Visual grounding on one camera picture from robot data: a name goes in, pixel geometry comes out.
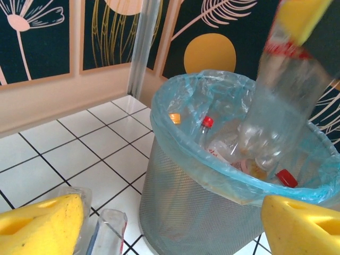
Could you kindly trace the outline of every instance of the pink leaf illustration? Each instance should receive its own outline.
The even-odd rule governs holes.
[[[210,27],[218,28],[218,25],[228,25],[230,20],[248,16],[251,12],[244,11],[256,4],[257,0],[203,0],[201,14],[178,31],[171,41],[200,19]]]

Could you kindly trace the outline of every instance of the orange bottle cap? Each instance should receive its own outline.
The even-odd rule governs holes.
[[[174,124],[178,125],[181,123],[181,115],[179,113],[169,113],[169,117]]]

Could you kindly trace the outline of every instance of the floor tile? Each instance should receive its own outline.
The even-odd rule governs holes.
[[[108,102],[102,105],[98,105],[89,109],[94,115],[96,115],[105,124],[112,123],[120,118],[127,116],[127,113],[119,109],[112,102]]]
[[[0,171],[38,155],[19,134],[0,139]]]
[[[103,162],[69,180],[72,186],[92,189],[92,206],[97,209],[128,184]]]
[[[125,96],[114,100],[113,103],[129,114],[135,113],[146,108],[144,104],[133,98],[132,96]]]
[[[262,244],[263,247],[265,247],[266,249],[268,249],[270,251],[270,247],[269,247],[269,243],[268,243],[268,240],[267,240],[266,233],[263,233],[261,235],[260,244]]]
[[[138,220],[140,199],[141,195],[133,188],[128,187],[99,211],[101,213],[103,209],[116,209],[126,213],[127,226],[124,239],[130,245],[141,235]]]
[[[150,132],[149,129],[130,116],[109,125],[109,127],[128,142],[132,142],[140,138],[142,135]]]
[[[43,194],[41,197],[33,200],[32,202],[29,203],[29,205],[32,205],[34,203],[39,203],[39,202],[42,202],[42,201],[45,201],[45,200],[48,200],[48,199],[51,199],[51,198],[56,198],[56,197],[58,197],[60,188],[61,187],[67,187],[67,186],[68,185],[64,182],[61,185],[55,187],[54,189],[48,191],[46,194]]]
[[[138,120],[139,122],[143,123],[145,126],[147,126],[150,130],[152,130],[151,122],[150,122],[150,108],[146,108],[145,110],[141,110],[140,112],[137,112],[133,114],[132,116]]]
[[[145,182],[145,174],[143,174],[137,181],[135,181],[132,186],[134,186],[139,192],[143,192]]]
[[[62,182],[40,157],[0,173],[0,189],[15,208]]]
[[[144,137],[138,139],[133,145],[139,149],[145,156],[150,157],[152,143],[154,142],[154,133],[151,132]]]
[[[271,253],[259,245],[257,246],[255,255],[271,255]]]
[[[90,114],[87,110],[61,118],[59,121],[77,137],[104,126],[100,120]]]
[[[252,255],[254,253],[255,246],[256,246],[256,242],[251,241],[234,255],[250,255],[250,254]]]
[[[44,125],[33,127],[32,129],[21,132],[21,134],[40,153],[75,139],[74,135],[58,121],[52,121]]]
[[[108,127],[87,134],[80,140],[101,158],[105,158],[127,145],[126,141]]]
[[[0,195],[0,214],[10,210],[12,210],[12,208],[9,206],[6,200],[3,199],[3,197]]]
[[[145,241],[145,237],[142,237],[134,246],[134,250],[140,255],[158,255],[152,248],[149,248]]]
[[[75,140],[44,154],[44,158],[68,179],[100,159],[80,141]]]
[[[130,183],[148,167],[148,159],[131,145],[109,156],[105,162]]]

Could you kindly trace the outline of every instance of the red bottle cap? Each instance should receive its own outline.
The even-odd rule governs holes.
[[[203,126],[206,126],[207,128],[211,128],[214,124],[214,120],[210,118],[209,116],[205,116],[204,120],[202,122]]]
[[[282,182],[282,184],[287,187],[295,188],[298,185],[297,180],[290,172],[288,172],[287,169],[281,170],[276,174],[276,176]]]

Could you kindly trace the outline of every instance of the blue plastic garbage bag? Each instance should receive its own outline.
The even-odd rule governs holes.
[[[210,135],[235,118],[243,119],[256,83],[230,72],[206,70],[169,79],[152,100],[151,124],[162,151],[206,190],[241,205],[261,206],[270,194],[323,206],[340,202],[340,155],[313,124],[279,163],[297,179],[297,188],[267,183],[246,175],[197,145],[193,138],[205,115],[215,119]],[[181,113],[180,128],[168,113]]]

